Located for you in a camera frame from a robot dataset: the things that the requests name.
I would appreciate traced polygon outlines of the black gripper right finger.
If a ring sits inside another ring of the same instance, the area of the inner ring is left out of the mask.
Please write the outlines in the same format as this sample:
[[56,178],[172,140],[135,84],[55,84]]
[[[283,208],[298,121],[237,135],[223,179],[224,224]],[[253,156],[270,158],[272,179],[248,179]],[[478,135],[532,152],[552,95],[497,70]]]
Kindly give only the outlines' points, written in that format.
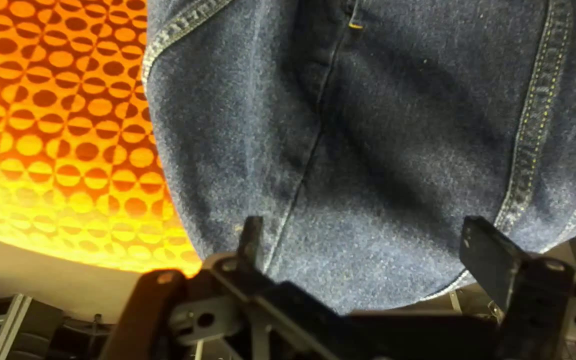
[[526,253],[488,219],[469,215],[460,259],[504,312],[494,360],[556,360],[563,353],[576,272]]

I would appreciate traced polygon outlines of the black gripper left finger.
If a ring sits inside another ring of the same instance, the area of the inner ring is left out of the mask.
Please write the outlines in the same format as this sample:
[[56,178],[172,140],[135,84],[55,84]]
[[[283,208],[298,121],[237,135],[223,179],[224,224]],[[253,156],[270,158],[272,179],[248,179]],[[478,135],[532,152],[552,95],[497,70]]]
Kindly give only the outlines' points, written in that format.
[[253,360],[340,360],[330,331],[339,315],[290,280],[262,270],[264,218],[245,219],[239,245],[216,258],[210,272],[245,312]]

